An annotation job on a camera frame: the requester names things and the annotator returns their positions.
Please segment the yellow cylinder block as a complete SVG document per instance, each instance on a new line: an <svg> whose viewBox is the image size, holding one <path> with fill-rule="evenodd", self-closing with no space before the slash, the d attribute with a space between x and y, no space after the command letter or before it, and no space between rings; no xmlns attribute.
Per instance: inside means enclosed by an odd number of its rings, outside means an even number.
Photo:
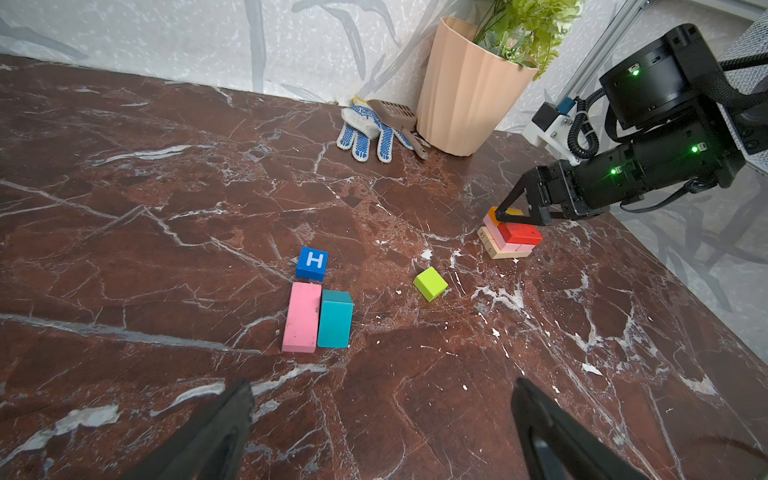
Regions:
<svg viewBox="0 0 768 480"><path fill-rule="evenodd" d="M499 220L496 218L496 211L497 211L497 207L491 207L491 208L489 209L489 212L488 212L488 217L489 217L490 221L493 223L493 225L494 225L494 226L498 226L498 225L500 225L501 223L504 223L504 222L500 222L500 221L499 221ZM522 212L521 210L519 210L519 209L514 209L514 208L509 208L509 209L507 209L507 210L505 211L505 213L506 213L507 215L512 215L512 216L523 216L523 212Z"/></svg>

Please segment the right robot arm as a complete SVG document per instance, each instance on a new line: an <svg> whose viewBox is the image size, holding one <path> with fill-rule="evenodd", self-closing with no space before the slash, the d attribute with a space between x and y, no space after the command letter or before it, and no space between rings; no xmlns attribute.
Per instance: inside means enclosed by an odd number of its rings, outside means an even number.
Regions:
<svg viewBox="0 0 768 480"><path fill-rule="evenodd" d="M767 84L750 93L728 80L765 66L765 53L719 61L693 24L672 28L600 79L587 97L544 103L526 129L560 158L525 172L491 218L546 226L618 205L644 213L644 196L673 199L727 188L767 150Z"/></svg>

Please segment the natural wood block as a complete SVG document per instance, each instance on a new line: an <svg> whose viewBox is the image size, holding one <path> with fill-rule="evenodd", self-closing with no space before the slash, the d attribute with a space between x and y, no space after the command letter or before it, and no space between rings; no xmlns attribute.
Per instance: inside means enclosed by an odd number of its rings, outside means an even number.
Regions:
<svg viewBox="0 0 768 480"><path fill-rule="evenodd" d="M481 227L477 231L477 235L480 239L481 244L483 245L485 251L488 253L491 259L493 260L499 260L499 259L519 259L519 258L525 258L528 257L531 254L531 251L512 251L512 252L503 252L496 244L494 239L490 236L489 230L486 227Z"/></svg>

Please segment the red block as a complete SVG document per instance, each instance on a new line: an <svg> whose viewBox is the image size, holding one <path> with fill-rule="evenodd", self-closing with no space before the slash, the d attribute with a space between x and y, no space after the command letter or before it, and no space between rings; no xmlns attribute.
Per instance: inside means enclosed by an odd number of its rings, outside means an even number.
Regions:
<svg viewBox="0 0 768 480"><path fill-rule="evenodd" d="M506 244L536 246L542 241L541 233L532 225L500 223L497 229Z"/></svg>

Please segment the pink block front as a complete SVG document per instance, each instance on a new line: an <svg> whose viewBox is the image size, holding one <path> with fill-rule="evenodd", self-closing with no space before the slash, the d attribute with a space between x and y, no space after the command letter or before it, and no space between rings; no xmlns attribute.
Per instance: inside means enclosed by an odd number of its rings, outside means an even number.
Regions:
<svg viewBox="0 0 768 480"><path fill-rule="evenodd" d="M507 243L503 239L497 224L491 219L489 214L484 218L484 225L488 230L488 235L502 253L530 254L533 251L534 245Z"/></svg>

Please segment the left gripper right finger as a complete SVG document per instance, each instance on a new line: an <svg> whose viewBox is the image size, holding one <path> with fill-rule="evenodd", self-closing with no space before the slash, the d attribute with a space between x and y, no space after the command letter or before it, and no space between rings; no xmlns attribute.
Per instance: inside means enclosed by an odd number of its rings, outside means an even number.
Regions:
<svg viewBox="0 0 768 480"><path fill-rule="evenodd" d="M644 479L530 380L515 381L511 411L531 479Z"/></svg>

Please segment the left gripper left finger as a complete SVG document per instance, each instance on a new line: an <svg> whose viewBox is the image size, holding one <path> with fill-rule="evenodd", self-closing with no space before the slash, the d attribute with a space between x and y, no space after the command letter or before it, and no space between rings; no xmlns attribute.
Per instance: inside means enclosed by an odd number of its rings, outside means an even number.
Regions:
<svg viewBox="0 0 768 480"><path fill-rule="evenodd" d="M240 379L190 417L124 479L235 479L250 434L254 397Z"/></svg>

